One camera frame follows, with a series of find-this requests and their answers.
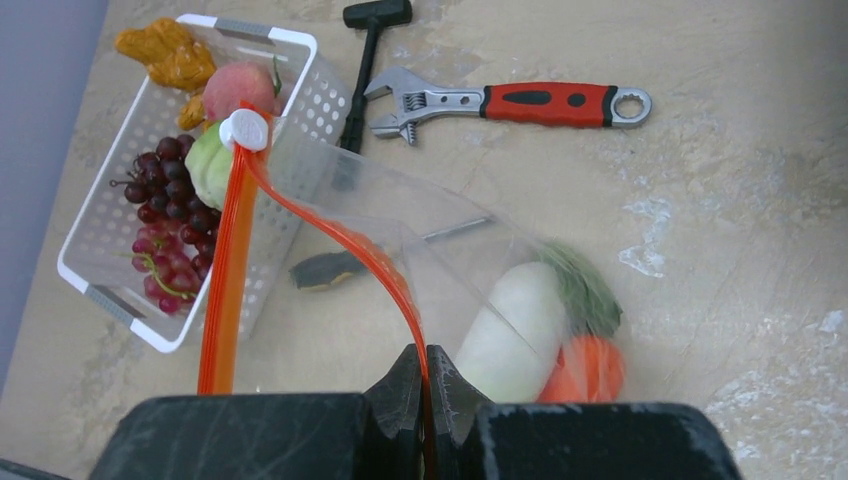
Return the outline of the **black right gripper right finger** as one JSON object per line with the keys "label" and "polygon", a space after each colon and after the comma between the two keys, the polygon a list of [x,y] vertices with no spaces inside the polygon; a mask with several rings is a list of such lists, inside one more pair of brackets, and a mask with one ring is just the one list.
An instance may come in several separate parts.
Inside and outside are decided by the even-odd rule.
{"label": "black right gripper right finger", "polygon": [[739,479],[714,424],[678,403],[496,404],[427,348],[440,479]]}

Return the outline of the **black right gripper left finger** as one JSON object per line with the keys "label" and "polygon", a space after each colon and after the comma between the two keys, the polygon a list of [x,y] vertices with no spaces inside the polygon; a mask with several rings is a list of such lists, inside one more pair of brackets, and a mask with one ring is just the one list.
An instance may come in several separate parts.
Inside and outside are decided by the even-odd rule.
{"label": "black right gripper left finger", "polygon": [[363,393],[148,399],[117,425],[93,479],[417,479],[414,345]]}

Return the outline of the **white toy radish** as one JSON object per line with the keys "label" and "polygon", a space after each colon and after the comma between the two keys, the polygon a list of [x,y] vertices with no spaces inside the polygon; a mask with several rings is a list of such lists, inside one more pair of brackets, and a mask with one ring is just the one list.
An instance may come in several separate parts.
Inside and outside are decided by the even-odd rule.
{"label": "white toy radish", "polygon": [[495,402],[540,403],[559,350],[579,335],[615,344],[622,314],[592,262],[567,244],[549,241],[495,282],[453,361]]}

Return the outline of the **orange toy carrot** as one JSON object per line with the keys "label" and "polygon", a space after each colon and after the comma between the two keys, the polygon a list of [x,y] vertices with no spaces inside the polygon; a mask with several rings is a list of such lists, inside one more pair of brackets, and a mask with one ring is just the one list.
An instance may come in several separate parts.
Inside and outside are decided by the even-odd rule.
{"label": "orange toy carrot", "polygon": [[606,403],[618,399],[625,381],[624,357],[610,340],[579,335],[559,350],[555,367],[537,401]]}

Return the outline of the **clear zip top bag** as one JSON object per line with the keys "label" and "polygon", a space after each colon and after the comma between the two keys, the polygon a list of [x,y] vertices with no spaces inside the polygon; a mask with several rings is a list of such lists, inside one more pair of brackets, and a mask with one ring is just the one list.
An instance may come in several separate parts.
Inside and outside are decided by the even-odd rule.
{"label": "clear zip top bag", "polygon": [[[503,216],[430,182],[308,138],[294,141],[284,155],[314,154],[326,172],[311,199],[298,199],[271,176],[271,120],[249,103],[243,103],[235,115],[233,162],[198,372],[201,394],[233,389],[237,323],[248,256],[258,239],[253,210],[260,197],[331,241],[328,250],[315,255],[353,253],[367,271],[344,281],[374,278],[397,305],[418,355],[424,356],[427,346],[436,344],[453,363],[495,282],[544,243],[569,245],[533,236]],[[488,215],[495,218],[492,224],[433,243],[421,239]]]}

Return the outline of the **purple toy grape bunch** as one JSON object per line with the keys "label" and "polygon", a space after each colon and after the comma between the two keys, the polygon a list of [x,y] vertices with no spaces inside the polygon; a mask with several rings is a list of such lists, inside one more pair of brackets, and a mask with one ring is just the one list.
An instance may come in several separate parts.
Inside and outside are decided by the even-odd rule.
{"label": "purple toy grape bunch", "polygon": [[174,316],[196,302],[211,270],[221,213],[195,194],[184,160],[195,138],[167,136],[137,155],[109,186],[135,208],[142,226],[125,256],[144,275],[145,297]]}

